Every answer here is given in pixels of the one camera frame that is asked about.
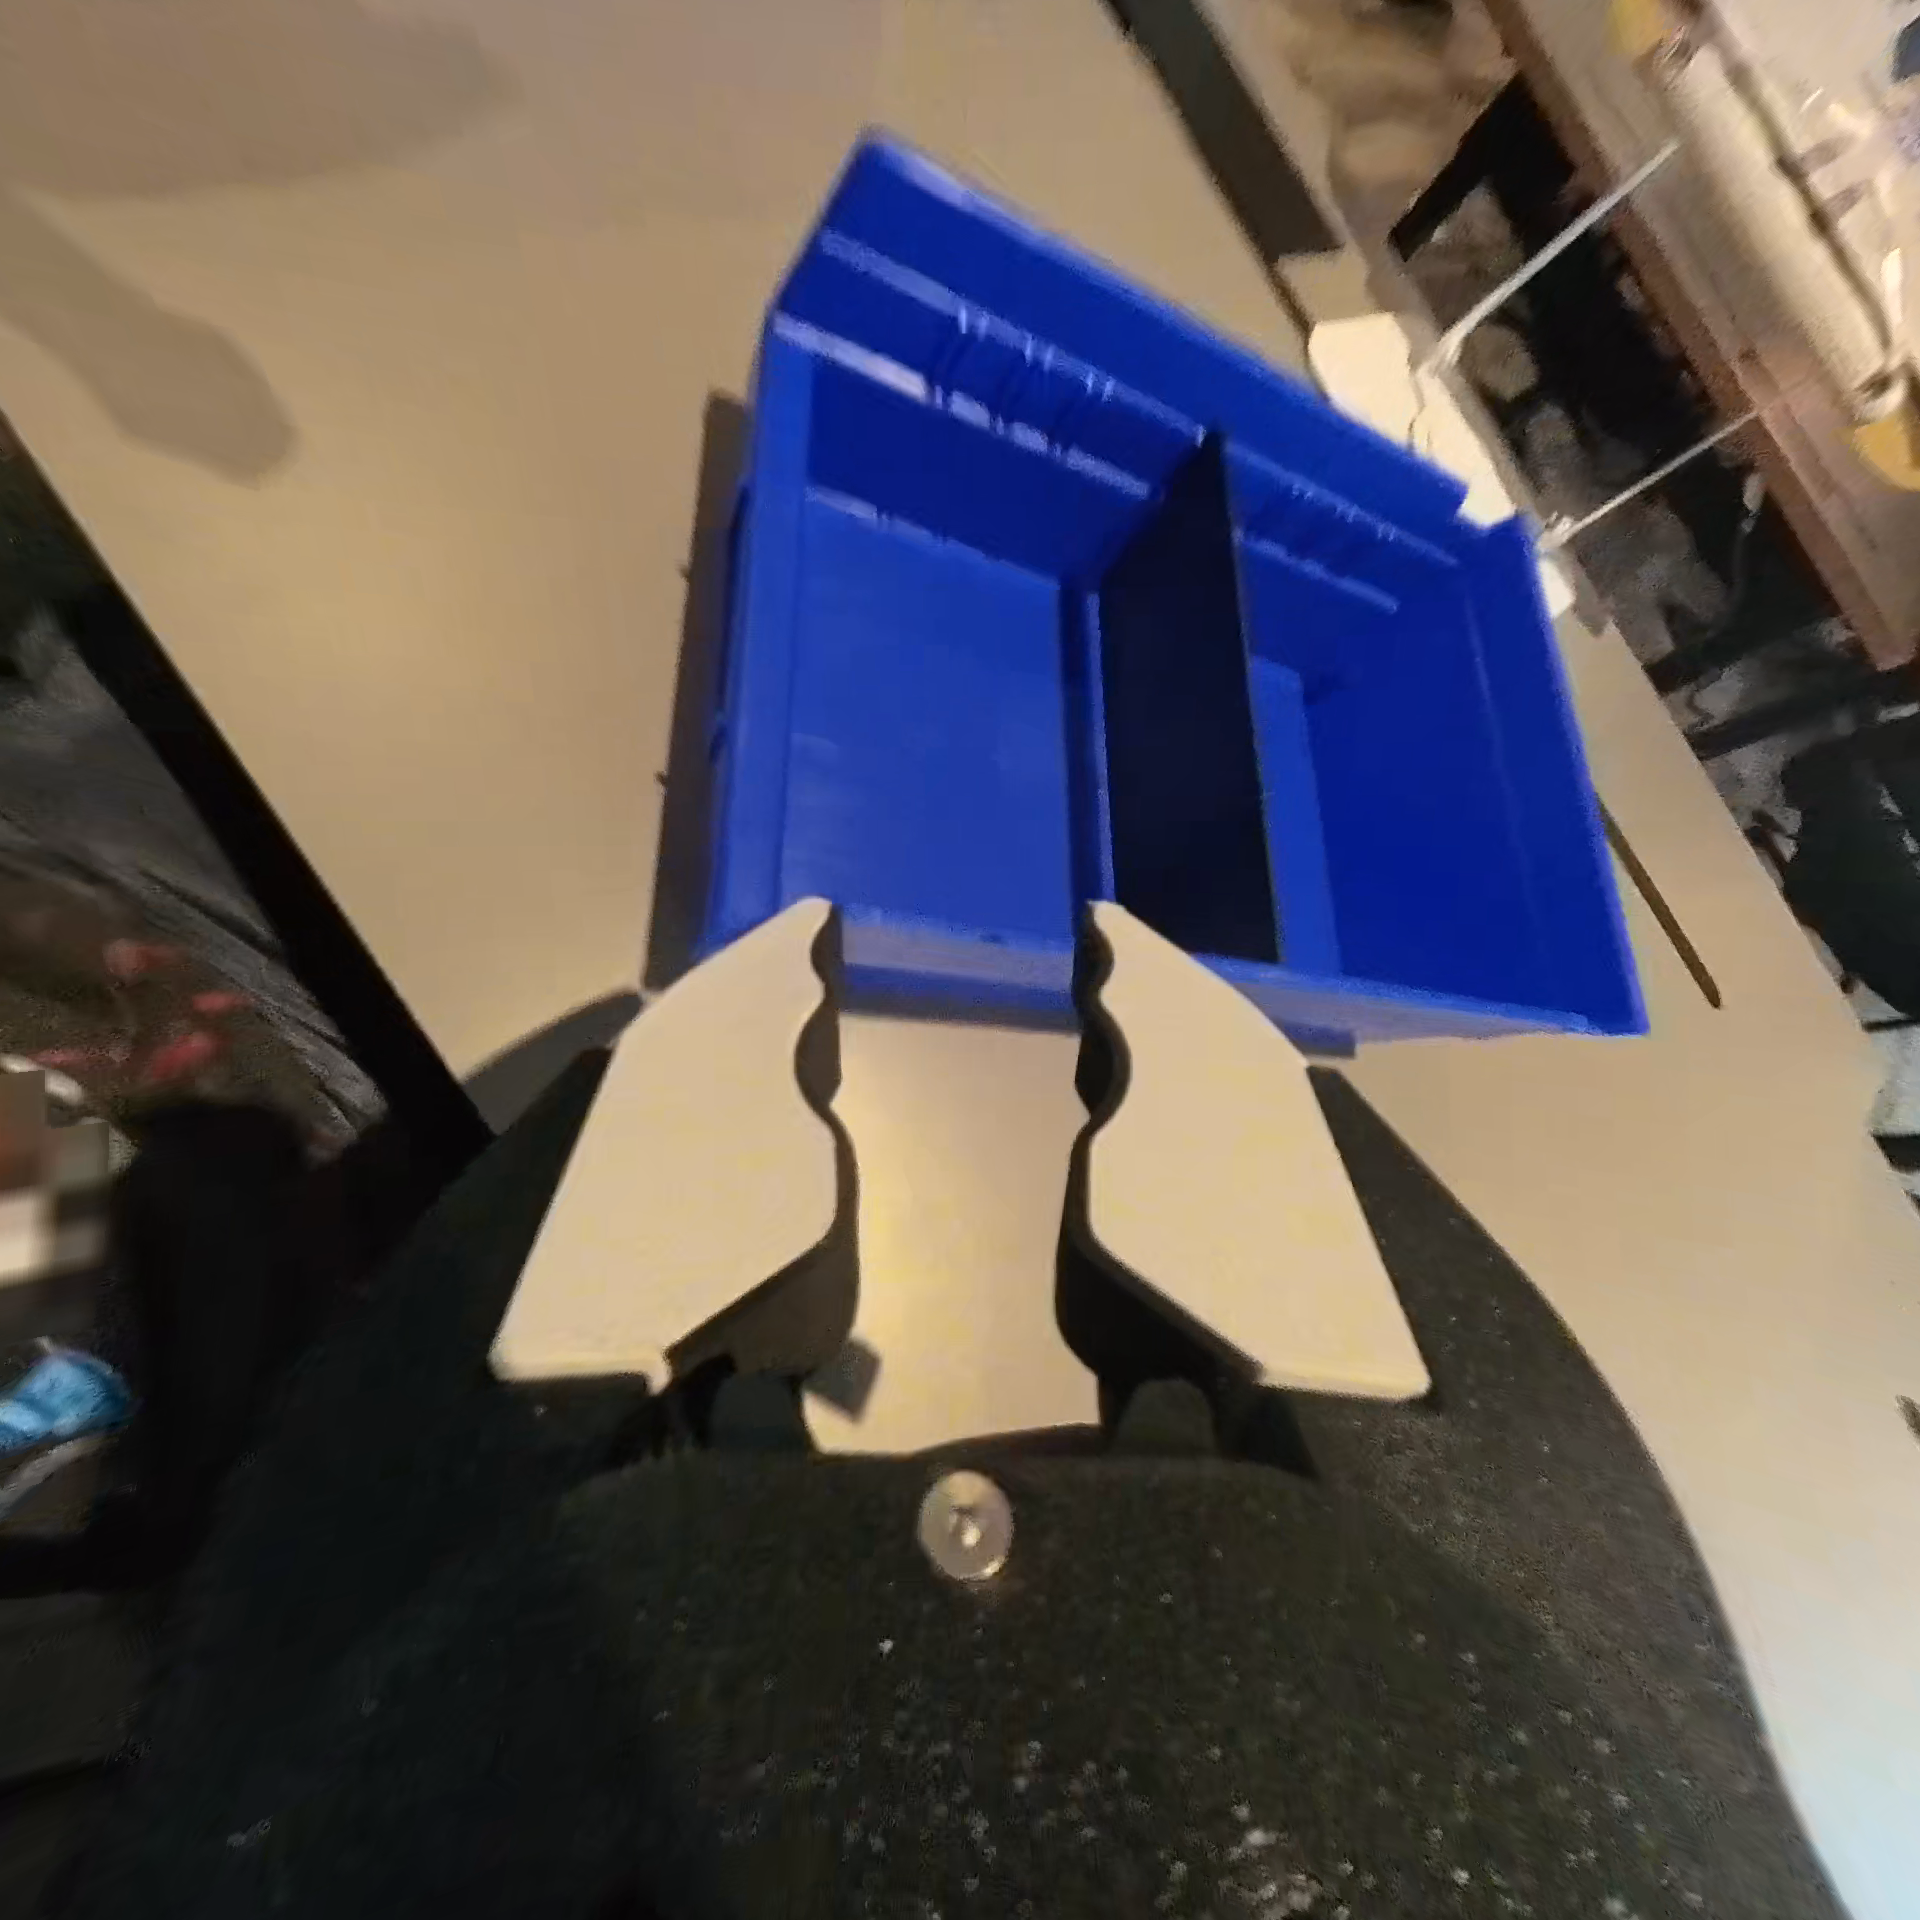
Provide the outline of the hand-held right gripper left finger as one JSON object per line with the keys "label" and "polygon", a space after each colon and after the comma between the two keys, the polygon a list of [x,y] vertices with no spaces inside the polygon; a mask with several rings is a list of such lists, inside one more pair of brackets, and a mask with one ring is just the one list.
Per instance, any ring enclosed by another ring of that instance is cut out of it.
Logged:
{"label": "hand-held right gripper left finger", "polygon": [[841,922],[803,899],[619,1035],[491,1347],[515,1382],[807,1378],[858,1317]]}

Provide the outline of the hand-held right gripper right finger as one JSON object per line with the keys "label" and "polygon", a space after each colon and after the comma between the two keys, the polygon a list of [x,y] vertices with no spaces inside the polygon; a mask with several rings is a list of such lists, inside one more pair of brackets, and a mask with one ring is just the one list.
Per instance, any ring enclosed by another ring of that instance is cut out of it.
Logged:
{"label": "hand-held right gripper right finger", "polygon": [[1425,1398],[1428,1365],[1295,1042],[1112,900],[1087,909],[1073,996],[1087,1123],[1063,1252],[1262,1386]]}

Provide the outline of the blue bin with divider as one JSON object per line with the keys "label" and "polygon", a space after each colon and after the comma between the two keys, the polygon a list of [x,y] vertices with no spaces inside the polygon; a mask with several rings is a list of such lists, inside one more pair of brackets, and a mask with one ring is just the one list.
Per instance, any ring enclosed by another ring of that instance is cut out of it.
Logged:
{"label": "blue bin with divider", "polygon": [[868,1004],[1073,1020],[1098,575],[1212,428],[1280,961],[1190,957],[1332,1054],[1647,1034],[1524,518],[886,135],[760,335],[699,954],[817,895]]}

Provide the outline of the black bin divider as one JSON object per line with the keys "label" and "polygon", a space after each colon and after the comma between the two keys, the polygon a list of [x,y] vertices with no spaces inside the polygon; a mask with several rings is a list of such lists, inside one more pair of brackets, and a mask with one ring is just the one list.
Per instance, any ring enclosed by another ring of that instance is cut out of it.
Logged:
{"label": "black bin divider", "polygon": [[1214,428],[1098,575],[1095,676],[1110,899],[1192,956],[1276,966],[1233,479]]}

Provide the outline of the white document stand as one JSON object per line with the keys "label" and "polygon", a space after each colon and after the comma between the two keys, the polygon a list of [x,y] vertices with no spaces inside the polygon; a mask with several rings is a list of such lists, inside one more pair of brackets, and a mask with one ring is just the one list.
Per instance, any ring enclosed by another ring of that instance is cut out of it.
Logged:
{"label": "white document stand", "polygon": [[[1681,154],[1681,147],[1678,139],[1668,139],[1640,170],[1614,183],[1427,351],[1419,351],[1404,324],[1385,310],[1316,322],[1308,339],[1308,359],[1324,395],[1352,420],[1369,426],[1378,437],[1438,469],[1460,494],[1458,511],[1471,526],[1483,530],[1519,518],[1523,509],[1508,494],[1489,445],[1463,415],[1450,372],[1482,322],[1489,322],[1523,285],[1545,275],[1584,233],[1630,203]],[[1777,269],[1790,303],[1804,316],[1804,326],[1827,322],[1844,333],[1860,329],[1880,350],[1880,372],[1854,383],[1847,398],[1856,428],[1865,431],[1890,426],[1906,406],[1915,371],[1915,318],[1906,291],[1915,257],[1898,245],[1881,252],[1854,252],[1847,236],[1847,201],[1814,197],[1808,180],[1785,163],[1763,165],[1744,174],[1744,180],[1767,188],[1764,203],[1771,213],[1760,222],[1763,253]],[[1562,615],[1572,605],[1572,588],[1552,564],[1552,555],[1784,405],[1784,394],[1752,402],[1584,515],[1538,523],[1527,537],[1527,549],[1545,588],[1548,612]]]}

